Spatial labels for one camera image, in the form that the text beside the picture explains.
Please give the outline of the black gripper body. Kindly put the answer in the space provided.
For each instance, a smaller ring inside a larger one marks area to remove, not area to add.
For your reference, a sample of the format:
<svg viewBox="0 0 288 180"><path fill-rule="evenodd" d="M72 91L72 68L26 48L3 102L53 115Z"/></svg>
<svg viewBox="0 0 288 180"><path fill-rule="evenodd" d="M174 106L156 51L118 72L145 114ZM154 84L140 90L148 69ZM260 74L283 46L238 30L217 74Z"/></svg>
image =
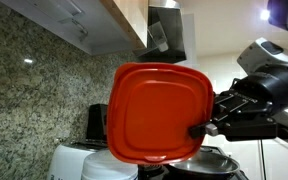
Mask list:
<svg viewBox="0 0 288 180"><path fill-rule="evenodd" d="M260 67L215 100L211 123L229 141L288 140L288 67Z"/></svg>

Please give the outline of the robot arm silver black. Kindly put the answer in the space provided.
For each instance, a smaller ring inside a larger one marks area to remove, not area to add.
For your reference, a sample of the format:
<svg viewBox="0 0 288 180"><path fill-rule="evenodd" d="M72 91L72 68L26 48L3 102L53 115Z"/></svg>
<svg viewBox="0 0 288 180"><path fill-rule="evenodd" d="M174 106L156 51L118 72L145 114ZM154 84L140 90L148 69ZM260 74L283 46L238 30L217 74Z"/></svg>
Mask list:
<svg viewBox="0 0 288 180"><path fill-rule="evenodd" d="M229 141L280 138L288 143L288 49L259 38L237 59L246 72L214 97L205 123L188 128L191 138L223 135Z"/></svg>

